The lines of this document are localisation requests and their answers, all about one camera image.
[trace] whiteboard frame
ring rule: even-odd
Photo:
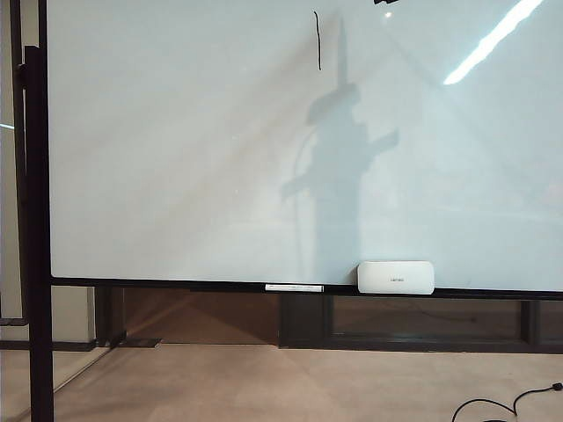
[[[47,50],[48,50],[48,19],[47,9],[48,0],[38,0],[39,2],[39,44],[45,55],[45,68],[42,75],[42,82],[46,95],[48,96],[48,75],[47,75]],[[45,121],[45,142],[48,146],[48,109],[41,110],[40,116]],[[43,188],[46,190],[44,194],[49,195],[49,180],[45,180]],[[50,221],[50,209],[35,210],[36,218],[46,219]],[[194,291],[206,292],[232,292],[232,293],[266,293],[266,283],[255,282],[225,282],[225,281],[193,281],[193,280],[124,280],[124,279],[86,279],[86,278],[62,278],[54,277],[51,269],[51,245],[50,233],[43,234],[47,236],[48,247],[45,248],[45,255],[49,266],[49,285],[51,286],[75,286],[75,287],[150,287],[150,288],[186,288]],[[307,293],[307,295],[346,295],[346,296],[370,296],[360,294],[357,286],[324,286],[323,293]],[[377,297],[411,297],[412,295],[371,295]],[[461,288],[437,288],[436,291],[429,296],[416,297],[432,297],[432,298],[448,298],[448,299],[494,299],[494,300],[546,300],[546,301],[563,301],[563,292],[535,291],[535,290],[494,290],[494,289],[461,289]]]

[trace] metal frame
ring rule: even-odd
[[[95,346],[116,347],[127,338],[125,329],[124,289],[95,287],[94,305],[96,322]]]
[[[26,224],[26,133],[24,117],[24,90],[20,77],[22,63],[20,0],[10,0],[11,83],[14,107],[14,149],[16,158],[16,195],[18,208],[19,282],[21,288],[21,317],[1,318],[0,326],[27,325],[27,224]]]
[[[54,341],[54,352],[90,352],[96,347],[100,347],[98,340],[92,341]],[[0,350],[29,350],[29,341],[26,340],[0,340]]]
[[[54,421],[53,341],[51,326],[52,286],[159,287],[188,288],[216,292],[265,292],[264,283],[225,283],[166,280],[62,279],[53,277],[50,268],[49,170],[48,170],[48,83],[47,83],[47,0],[39,3],[39,47],[26,47],[26,63],[18,66],[14,52],[14,106],[17,127],[26,116],[26,149],[18,149],[18,210],[22,248],[22,268],[27,285],[29,316],[30,378],[32,422]],[[19,1],[11,0],[19,11]],[[18,28],[19,15],[11,14]],[[22,88],[26,90],[25,109]],[[22,143],[19,133],[19,147]],[[325,286],[324,296],[359,295],[356,287]],[[563,293],[437,289],[431,297],[517,300],[563,300]]]

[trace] black metal stand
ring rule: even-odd
[[[47,55],[26,47],[27,302],[32,422],[54,422],[49,189]]]
[[[541,346],[540,307],[540,301],[527,301],[520,305],[522,340],[531,347]]]
[[[21,317],[1,318],[0,326],[27,325],[27,224],[26,224],[26,134],[24,130],[24,90],[19,65],[22,63],[21,4],[10,0],[12,101],[14,107],[14,150],[16,163],[16,194],[18,203],[19,282],[21,286]]]

